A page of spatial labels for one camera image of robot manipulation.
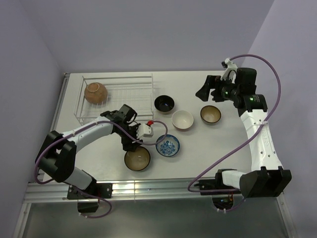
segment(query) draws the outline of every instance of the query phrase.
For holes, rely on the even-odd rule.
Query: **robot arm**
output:
[[[237,68],[230,59],[226,59],[222,65],[227,68],[224,74],[208,75],[196,96],[206,102],[210,90],[214,89],[211,92],[213,101],[233,101],[248,139],[253,137],[259,128],[261,130],[249,144],[252,156],[251,172],[219,170],[215,176],[214,188],[237,188],[245,198],[278,196],[291,180],[291,172],[283,169],[273,145],[268,123],[264,121],[267,117],[267,106],[264,96],[256,94],[257,72],[252,68]]]
[[[75,167],[76,153],[100,137],[112,133],[121,136],[123,150],[135,151],[140,144],[133,141],[113,124],[119,125],[136,140],[140,140],[142,136],[151,137],[153,130],[149,125],[139,123],[130,125],[133,122],[132,118],[135,118],[136,115],[131,107],[123,105],[119,111],[102,113],[94,121],[75,130],[64,133],[50,132],[40,149],[39,155],[55,141],[62,138],[68,139],[52,147],[40,160],[39,168],[57,182],[65,182],[81,190],[89,190],[90,194],[94,194],[96,180],[88,173]]]

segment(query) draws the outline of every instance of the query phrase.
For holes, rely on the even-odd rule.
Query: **red connector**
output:
[[[147,123],[148,126],[151,126],[153,124],[154,124],[154,121],[152,121],[152,120],[148,121],[148,123]]]

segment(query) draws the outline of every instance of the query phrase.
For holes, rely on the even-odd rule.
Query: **metal bracket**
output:
[[[228,81],[233,81],[233,76],[235,74],[231,74],[232,71],[237,72],[237,65],[230,60],[230,58],[226,58],[224,62],[221,62],[222,66],[226,69],[221,76],[220,80],[228,80]]]
[[[230,187],[230,186],[226,186],[226,185],[222,185],[219,186],[217,184],[217,180],[216,179],[202,179],[198,181],[199,183],[195,184],[194,186],[199,186],[200,190],[220,190],[220,189],[234,189],[234,187]],[[201,196],[205,196],[205,195],[224,195],[224,194],[230,194],[231,192],[201,192],[200,195]],[[233,192],[233,194],[241,194],[240,191],[236,191]]]
[[[112,195],[112,183],[97,183],[96,184],[96,194],[94,196],[101,198],[111,198]],[[90,197],[81,195],[74,188],[69,187],[67,193],[68,200],[80,200],[80,199],[91,199]]]

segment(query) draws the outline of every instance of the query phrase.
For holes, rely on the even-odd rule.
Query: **metal wire rack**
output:
[[[101,103],[89,103],[84,97],[84,90],[90,83],[103,84],[108,97]],[[153,111],[153,76],[127,76],[107,78],[84,78],[78,91],[74,115],[81,125],[93,121],[105,111],[119,110],[123,104],[132,107],[137,113],[136,121],[152,120]]]

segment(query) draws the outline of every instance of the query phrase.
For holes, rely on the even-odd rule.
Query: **cable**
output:
[[[268,113],[267,117],[264,119],[264,121],[267,121],[272,114],[275,112],[280,98],[281,98],[281,81],[280,78],[275,70],[275,68],[272,66],[272,64],[270,64],[267,60],[265,60],[264,58],[257,56],[257,55],[251,55],[251,54],[245,54],[245,55],[238,55],[235,57],[232,57],[230,60],[234,60],[237,58],[242,58],[242,57],[253,57],[253,58],[257,58],[262,60],[263,62],[265,62],[270,69],[273,71],[275,77],[276,77],[276,81],[277,81],[277,85],[278,85],[278,93],[277,93],[277,99],[275,102],[274,107],[272,108],[272,110]],[[217,189],[213,189],[213,190],[192,190],[191,186],[197,182],[197,180],[199,180],[203,175],[205,175],[207,172],[209,172],[211,169],[213,169],[214,167],[216,167],[218,164],[220,164],[222,161],[224,161],[225,159],[227,159],[229,156],[233,155],[234,153],[236,153],[237,151],[241,150],[243,147],[245,147],[246,145],[248,145],[254,138],[256,138],[256,136],[260,133],[261,129],[263,128],[263,124],[259,126],[258,130],[256,131],[256,133],[254,133],[254,135],[252,137],[250,137],[250,139],[248,139],[246,142],[244,142],[242,145],[238,146],[236,149],[232,150],[231,152],[229,152],[228,154],[226,154],[225,156],[223,156],[221,159],[217,160],[216,162],[214,162],[211,166],[209,166],[207,169],[205,169],[203,172],[201,172],[197,177],[195,177],[188,185],[187,189],[190,192],[234,192],[234,191],[239,191],[238,189],[222,189],[222,190],[217,190]],[[235,207],[227,210],[227,211],[232,211],[234,209],[236,209],[238,206],[240,206],[243,202],[244,202],[245,198],[242,199],[242,201]]]
[[[103,120],[103,121],[99,121],[98,124],[102,124],[102,123],[112,124],[112,125],[116,126],[117,128],[119,128],[120,130],[122,130],[122,132],[125,133],[131,140],[133,140],[133,141],[135,141],[135,142],[137,142],[137,143],[139,143],[139,144],[141,144],[141,145],[156,145],[156,144],[161,143],[161,142],[166,138],[166,135],[167,135],[167,133],[168,133],[168,128],[167,128],[167,125],[166,125],[164,122],[160,121],[160,120],[153,120],[153,122],[160,123],[160,124],[162,124],[162,125],[165,127],[165,134],[164,134],[162,140],[160,140],[160,141],[158,141],[158,142],[156,142],[156,143],[145,143],[145,142],[141,142],[141,141],[139,141],[139,140],[133,138],[133,137],[132,137],[128,132],[126,132],[121,126],[119,126],[118,124],[116,124],[116,123],[114,123],[114,122],[112,122],[112,121]],[[65,136],[65,137],[63,137],[63,138],[61,138],[61,139],[59,139],[59,140],[53,142],[53,143],[50,144],[47,148],[45,148],[45,150],[43,150],[43,152],[39,155],[38,159],[37,159],[36,162],[35,162],[35,168],[34,168],[34,179],[35,179],[35,182],[37,182],[38,184],[47,184],[47,183],[49,183],[49,182],[51,182],[51,181],[54,180],[54,179],[49,179],[49,180],[43,182],[43,181],[39,181],[39,179],[38,179],[38,171],[39,171],[40,161],[42,160],[42,158],[44,157],[44,155],[48,153],[48,151],[49,151],[50,149],[52,149],[54,146],[56,146],[57,144],[61,143],[62,141],[66,140],[66,139],[69,139],[69,138],[75,136],[75,135],[78,134],[78,133],[81,133],[81,132],[83,132],[83,131],[86,131],[87,129],[89,129],[89,128],[95,126],[95,125],[96,125],[96,124],[89,124],[89,125],[87,125],[87,126],[81,128],[81,129],[75,131],[74,134],[67,135],[67,136]],[[111,203],[110,203],[109,201],[105,200],[104,198],[97,197],[97,196],[93,196],[93,195],[90,195],[90,194],[88,194],[88,193],[85,193],[84,191],[80,190],[80,189],[77,188],[76,186],[73,186],[73,188],[75,188],[80,194],[82,194],[82,195],[84,195],[84,196],[88,196],[88,197],[91,197],[91,198],[95,198],[95,199],[102,200],[102,201],[104,201],[105,203],[109,204],[109,206],[110,206],[109,210],[108,210],[106,213],[104,213],[104,214],[102,214],[102,215],[100,215],[100,216],[85,216],[85,215],[83,215],[84,217],[87,217],[87,218],[101,218],[101,217],[104,217],[104,216],[106,216],[106,215],[108,215],[108,214],[110,213],[110,211],[111,211],[111,209],[112,209],[112,205],[111,205]]]

